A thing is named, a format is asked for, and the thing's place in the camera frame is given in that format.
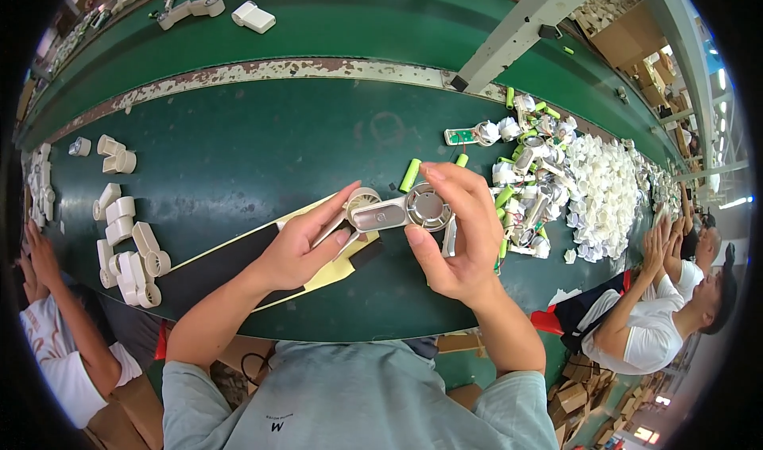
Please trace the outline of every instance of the gray t-shirt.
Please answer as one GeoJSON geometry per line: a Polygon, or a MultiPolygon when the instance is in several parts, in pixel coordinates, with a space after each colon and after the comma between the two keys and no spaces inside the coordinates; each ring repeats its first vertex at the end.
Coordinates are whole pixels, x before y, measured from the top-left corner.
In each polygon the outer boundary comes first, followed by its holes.
{"type": "Polygon", "coordinates": [[[280,342],[270,364],[234,412],[197,366],[165,365],[164,448],[558,448],[536,371],[497,379],[470,412],[401,341],[280,342]]]}

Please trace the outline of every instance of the workbench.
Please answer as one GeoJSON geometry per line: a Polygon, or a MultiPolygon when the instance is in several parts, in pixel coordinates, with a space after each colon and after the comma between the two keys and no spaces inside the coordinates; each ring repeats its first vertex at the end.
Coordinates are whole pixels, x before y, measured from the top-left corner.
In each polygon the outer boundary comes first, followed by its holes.
{"type": "MultiPolygon", "coordinates": [[[[50,155],[56,210],[45,233],[62,269],[76,280],[120,299],[118,288],[100,285],[95,241],[104,237],[105,222],[94,222],[91,213],[108,182],[136,197],[136,219],[152,225],[159,244],[179,264],[356,179],[382,199],[399,196],[390,184],[399,185],[411,158],[449,160],[453,148],[444,145],[444,129],[507,115],[501,102],[444,89],[392,79],[310,77],[209,83],[72,126],[97,104],[141,85],[234,62],[372,57],[458,70],[512,5],[510,0],[254,0],[277,18],[270,31],[257,35],[230,19],[243,1],[225,0],[223,15],[189,17],[169,31],[147,20],[160,0],[136,8],[74,58],[35,106],[21,136],[24,149],[62,128],[70,131],[54,142],[50,155]],[[133,174],[101,173],[103,157],[95,153],[95,143],[103,133],[136,151],[133,174]],[[77,136],[93,141],[90,156],[66,154],[77,136]]],[[[558,104],[617,137],[634,138],[658,163],[673,154],[649,132],[657,124],[652,113],[615,96],[616,86],[630,86],[570,37],[541,41],[496,83],[558,104]],[[575,54],[563,52],[563,46],[575,54]]],[[[467,146],[468,168],[489,177],[491,164],[510,152],[502,143],[467,146]]],[[[634,224],[636,241],[651,216],[644,209],[634,224]]],[[[565,265],[563,253],[575,246],[572,230],[564,216],[546,230],[552,244],[548,259],[509,253],[501,269],[507,293],[526,312],[546,309],[559,288],[592,288],[641,259],[638,246],[630,246],[617,263],[578,259],[565,265]]],[[[468,308],[426,286],[402,229],[380,235],[383,255],[341,282],[253,314],[240,333],[350,342],[476,325],[468,308]]],[[[115,247],[127,249],[135,250],[132,240],[115,247]]],[[[149,312],[177,320],[171,302],[172,295],[165,294],[162,305],[149,312]]]]}

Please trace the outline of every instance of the scratched paint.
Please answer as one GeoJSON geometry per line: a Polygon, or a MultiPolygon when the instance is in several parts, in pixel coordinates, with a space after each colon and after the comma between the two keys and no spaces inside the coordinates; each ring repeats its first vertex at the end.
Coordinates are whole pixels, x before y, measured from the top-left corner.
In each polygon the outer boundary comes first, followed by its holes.
{"type": "MultiPolygon", "coordinates": [[[[55,142],[80,127],[90,124],[90,122],[114,112],[130,110],[136,104],[215,85],[245,83],[266,79],[343,78],[352,79],[353,81],[364,79],[367,81],[419,85],[457,93],[450,85],[450,80],[453,77],[455,77],[455,72],[438,70],[437,68],[342,58],[262,60],[216,66],[162,79],[102,102],[72,119],[67,125],[56,131],[46,142],[55,142]]],[[[506,88],[491,83],[485,86],[480,93],[473,95],[482,99],[504,103],[506,101],[506,88]]],[[[167,104],[171,103],[172,98],[167,101],[167,104]]]]}

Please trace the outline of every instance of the man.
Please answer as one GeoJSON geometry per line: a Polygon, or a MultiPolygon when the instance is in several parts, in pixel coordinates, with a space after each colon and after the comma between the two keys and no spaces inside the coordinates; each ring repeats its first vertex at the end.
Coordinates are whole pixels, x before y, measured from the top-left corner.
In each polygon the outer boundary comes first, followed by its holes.
{"type": "MultiPolygon", "coordinates": [[[[697,251],[697,245],[699,244],[701,236],[708,230],[714,229],[715,233],[717,233],[718,230],[716,228],[714,216],[710,214],[697,216],[694,214],[693,207],[691,206],[691,202],[689,201],[686,192],[686,185],[683,182],[681,182],[681,203],[684,212],[684,232],[678,237],[678,245],[681,250],[680,257],[681,259],[692,260],[697,251]]],[[[718,238],[720,238],[720,235],[716,237],[714,241],[717,241],[720,246],[718,238]]]]}
{"type": "Polygon", "coordinates": [[[29,307],[20,313],[21,324],[50,390],[72,424],[82,429],[106,407],[114,388],[150,365],[159,319],[105,298],[105,320],[120,338],[114,342],[111,337],[107,343],[104,335],[109,337],[109,326],[100,321],[99,329],[91,318],[103,313],[98,303],[87,301],[84,294],[83,303],[66,286],[50,240],[33,222],[26,232],[31,264],[22,253],[21,268],[29,307]]]}
{"type": "Polygon", "coordinates": [[[679,293],[663,267],[669,245],[659,224],[644,235],[642,271],[622,297],[605,283],[557,304],[562,342],[614,372],[645,375],[668,365],[693,332],[718,332],[736,301],[732,262],[679,293]],[[650,287],[655,297],[639,302],[650,287]]]}
{"type": "Polygon", "coordinates": [[[163,399],[165,448],[558,448],[546,413],[543,345],[493,267],[502,229],[485,180],[455,164],[420,171],[459,220],[456,255],[444,259],[431,234],[405,234],[434,292],[472,308],[498,378],[473,413],[445,396],[434,361],[402,341],[279,342],[253,399],[233,413],[209,365],[273,290],[315,275],[349,236],[339,230],[310,250],[355,182],[292,218],[268,249],[178,321],[168,340],[163,399]]]}

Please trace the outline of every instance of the fingernail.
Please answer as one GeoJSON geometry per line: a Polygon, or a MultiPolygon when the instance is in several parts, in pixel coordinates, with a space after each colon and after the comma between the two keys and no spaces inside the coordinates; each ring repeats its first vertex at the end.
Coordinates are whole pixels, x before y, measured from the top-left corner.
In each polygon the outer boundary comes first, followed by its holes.
{"type": "Polygon", "coordinates": [[[411,245],[421,245],[424,241],[424,229],[418,225],[407,225],[405,227],[405,236],[411,245]]]}
{"type": "Polygon", "coordinates": [[[349,229],[342,228],[337,232],[337,243],[339,245],[344,245],[347,242],[347,239],[349,238],[349,229]]]}
{"type": "Polygon", "coordinates": [[[433,167],[434,163],[423,162],[421,166],[422,166],[421,172],[425,175],[425,177],[430,182],[433,180],[445,180],[445,176],[443,175],[443,173],[433,167]]]}

